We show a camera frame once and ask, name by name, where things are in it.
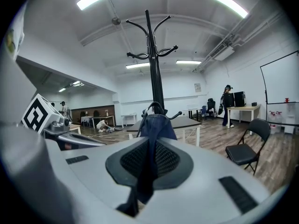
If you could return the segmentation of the small dark table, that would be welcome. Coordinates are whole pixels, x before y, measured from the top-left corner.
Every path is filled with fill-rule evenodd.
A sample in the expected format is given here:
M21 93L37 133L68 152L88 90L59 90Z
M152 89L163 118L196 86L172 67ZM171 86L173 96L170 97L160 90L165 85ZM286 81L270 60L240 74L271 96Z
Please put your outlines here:
M201 110L200 109L188 109L188 117L190 119L194 119L196 120L197 122L200 122L201 121Z

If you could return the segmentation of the table with white cloth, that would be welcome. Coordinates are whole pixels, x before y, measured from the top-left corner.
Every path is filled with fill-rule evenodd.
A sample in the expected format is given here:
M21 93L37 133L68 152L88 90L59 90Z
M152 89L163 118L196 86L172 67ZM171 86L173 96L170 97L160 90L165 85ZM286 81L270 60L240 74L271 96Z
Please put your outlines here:
M81 117L81 125L83 125L83 126L89 126L89 127L91 127L91 125L92 125L92 116L82 116Z

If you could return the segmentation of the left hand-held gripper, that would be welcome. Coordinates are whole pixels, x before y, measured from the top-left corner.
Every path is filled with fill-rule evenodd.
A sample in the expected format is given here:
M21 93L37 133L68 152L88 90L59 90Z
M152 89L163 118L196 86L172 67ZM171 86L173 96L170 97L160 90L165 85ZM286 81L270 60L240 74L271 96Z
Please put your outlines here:
M61 149L82 149L106 145L99 140L78 133L69 133L69 119L59 113L40 94L36 94L32 99L21 121L26 128L36 131L44 138L57 138Z

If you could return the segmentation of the black metal coat rack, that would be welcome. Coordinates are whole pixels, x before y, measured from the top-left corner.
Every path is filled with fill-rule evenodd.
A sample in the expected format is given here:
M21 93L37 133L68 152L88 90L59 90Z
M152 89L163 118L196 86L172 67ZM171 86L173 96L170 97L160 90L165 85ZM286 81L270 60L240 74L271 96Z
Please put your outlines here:
M162 50L158 50L157 48L156 37L155 37L156 30L160 27L160 25L162 25L164 22L166 22L168 19L171 18L169 15L166 18L164 18L162 21L160 21L155 26L154 29L152 29L151 27L150 14L148 10L145 10L145 16L146 16L147 29L144 29L139 24L136 24L130 20L126 20L126 22L140 28L145 33L146 42L147 42L147 53L140 53L138 55L135 55L131 52L127 52L127 56L139 60L146 60L146 59L149 60L153 101L154 101L154 105L158 106L157 108L154 108L154 112L155 114L165 115L167 113L167 110L164 107L164 95L163 95L161 71L159 66L159 58L167 56L173 51L176 51L178 49L178 46L175 45L172 48L164 48Z

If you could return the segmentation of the navy blue bag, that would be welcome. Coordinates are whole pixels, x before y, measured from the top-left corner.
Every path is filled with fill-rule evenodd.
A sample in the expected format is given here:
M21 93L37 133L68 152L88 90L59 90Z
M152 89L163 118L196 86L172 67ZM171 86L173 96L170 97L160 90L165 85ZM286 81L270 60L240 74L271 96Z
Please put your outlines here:
M156 164L157 139L162 137L176 140L177 137L170 119L160 114L147 116L141 128L141 136L148 137L149 142L145 164L138 178L137 198L142 204L147 204L153 195L153 181L158 178L158 167Z

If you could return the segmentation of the black office chair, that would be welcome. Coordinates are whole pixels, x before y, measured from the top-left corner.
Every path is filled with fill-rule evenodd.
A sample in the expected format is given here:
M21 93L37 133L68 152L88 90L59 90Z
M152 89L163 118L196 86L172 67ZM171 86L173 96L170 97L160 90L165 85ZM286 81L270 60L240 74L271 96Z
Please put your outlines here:
M211 117L216 117L217 116L217 112L215 109L215 101L212 98L209 98L207 100L207 111L206 113L211 116Z

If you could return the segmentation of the light wooden desk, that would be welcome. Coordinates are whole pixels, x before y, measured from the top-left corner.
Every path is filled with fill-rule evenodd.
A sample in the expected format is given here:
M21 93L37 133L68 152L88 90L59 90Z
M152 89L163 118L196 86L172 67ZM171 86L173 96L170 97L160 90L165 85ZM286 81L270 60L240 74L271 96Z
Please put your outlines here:
M242 112L250 112L251 113L251 121L254 119L254 113L255 110L258 110L260 108L260 104L257 104L256 106L243 106L243 107L229 107L227 109L228 111L228 123L227 123L227 129L231 127L230 121L230 112L231 111L238 111L239 112L239 123L242 121Z

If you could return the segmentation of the white ceiling air conditioner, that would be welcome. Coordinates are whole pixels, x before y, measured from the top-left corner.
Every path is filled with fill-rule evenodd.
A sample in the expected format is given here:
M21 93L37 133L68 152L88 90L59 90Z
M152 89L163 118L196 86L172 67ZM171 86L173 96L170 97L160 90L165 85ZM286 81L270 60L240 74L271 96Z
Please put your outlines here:
M234 53L234 49L231 46L226 47L222 52L218 53L217 55L214 56L214 59L217 61L223 61L230 55Z

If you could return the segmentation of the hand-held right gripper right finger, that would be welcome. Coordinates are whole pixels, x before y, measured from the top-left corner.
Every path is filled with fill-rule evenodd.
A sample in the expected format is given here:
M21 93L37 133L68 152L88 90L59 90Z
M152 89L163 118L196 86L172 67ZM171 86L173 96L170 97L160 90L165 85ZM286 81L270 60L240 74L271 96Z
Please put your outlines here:
M194 163L189 178L176 189L155 191L139 214L144 224L255 224L265 217L287 190L270 194L254 176L224 156L177 140L168 142L188 153ZM219 182L231 176L257 201L242 214Z

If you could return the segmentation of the person's white printed shirt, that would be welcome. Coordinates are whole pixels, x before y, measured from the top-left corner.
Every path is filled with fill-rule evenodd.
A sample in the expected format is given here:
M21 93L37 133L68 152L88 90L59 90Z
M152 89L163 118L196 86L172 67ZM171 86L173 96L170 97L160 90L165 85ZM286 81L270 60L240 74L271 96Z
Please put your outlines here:
M11 58L15 61L24 40L24 15L26 4L24 4L13 18L5 35L4 44Z

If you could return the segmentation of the black folding chair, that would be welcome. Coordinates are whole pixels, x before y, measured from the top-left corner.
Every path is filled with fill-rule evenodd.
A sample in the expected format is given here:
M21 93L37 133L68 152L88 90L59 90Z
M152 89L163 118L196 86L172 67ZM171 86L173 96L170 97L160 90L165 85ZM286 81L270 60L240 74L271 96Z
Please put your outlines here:
M255 133L261 138L262 145L257 152L245 143L245 135L248 132ZM259 163L261 151L264 148L270 134L271 126L268 121L260 118L252 120L239 142L236 145L226 147L225 151L227 158L238 166L246 165L244 170L250 167L254 176Z

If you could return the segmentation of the dark-topped white-legged table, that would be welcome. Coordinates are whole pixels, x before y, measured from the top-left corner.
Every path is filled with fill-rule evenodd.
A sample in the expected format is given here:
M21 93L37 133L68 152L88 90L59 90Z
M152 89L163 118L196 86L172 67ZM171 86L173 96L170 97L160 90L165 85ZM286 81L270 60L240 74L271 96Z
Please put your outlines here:
M133 139L133 136L137 135L140 124L141 124L141 121L138 121L136 124L134 124L132 127L130 127L127 130L129 139ZM171 125L175 132L179 132L182 134L183 142L186 141L186 136L185 136L186 130L190 130L190 129L195 130L196 131L195 132L195 134L196 134L195 146L199 147L200 127L201 127L200 122L195 121L190 118L187 118L187 117L177 117L177 118L171 120Z

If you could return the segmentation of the small white table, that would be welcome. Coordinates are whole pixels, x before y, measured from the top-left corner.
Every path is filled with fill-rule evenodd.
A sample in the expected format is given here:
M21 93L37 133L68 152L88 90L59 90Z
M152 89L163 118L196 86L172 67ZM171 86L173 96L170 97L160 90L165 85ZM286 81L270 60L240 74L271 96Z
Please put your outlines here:
M122 128L124 126L128 125L127 118L133 119L133 124L135 124L137 122L137 113L134 112L134 113L131 113L131 114L121 115L121 121L122 121L121 126L122 126Z

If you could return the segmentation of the white-legged long table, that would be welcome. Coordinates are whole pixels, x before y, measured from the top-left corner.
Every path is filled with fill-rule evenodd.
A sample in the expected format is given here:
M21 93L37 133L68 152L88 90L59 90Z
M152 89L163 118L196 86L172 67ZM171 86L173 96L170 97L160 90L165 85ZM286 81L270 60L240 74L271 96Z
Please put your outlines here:
M115 117L114 115L110 116L98 116L98 117L92 117L92 122L93 122L93 128L96 127L96 120L112 120L113 126L115 126Z

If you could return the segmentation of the whiteboard on black stand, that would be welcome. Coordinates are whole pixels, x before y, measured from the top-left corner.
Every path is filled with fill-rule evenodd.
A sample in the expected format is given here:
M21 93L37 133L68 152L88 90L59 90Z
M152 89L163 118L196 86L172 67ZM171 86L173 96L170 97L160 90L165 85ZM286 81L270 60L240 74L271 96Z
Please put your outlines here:
M282 112L283 126L299 127L299 50L260 66L265 87L266 118Z

